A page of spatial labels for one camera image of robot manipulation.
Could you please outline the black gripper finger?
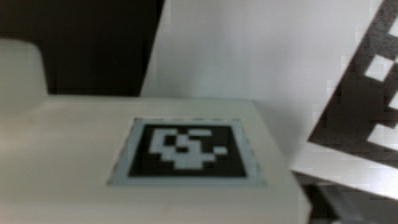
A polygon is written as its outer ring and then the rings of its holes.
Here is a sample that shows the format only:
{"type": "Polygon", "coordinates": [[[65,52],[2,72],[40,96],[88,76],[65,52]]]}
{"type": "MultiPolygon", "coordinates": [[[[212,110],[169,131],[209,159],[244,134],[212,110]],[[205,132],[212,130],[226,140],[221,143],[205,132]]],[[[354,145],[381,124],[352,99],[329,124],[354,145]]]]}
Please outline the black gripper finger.
{"type": "Polygon", "coordinates": [[[398,200],[333,183],[308,185],[308,224],[398,224],[398,200]]]}

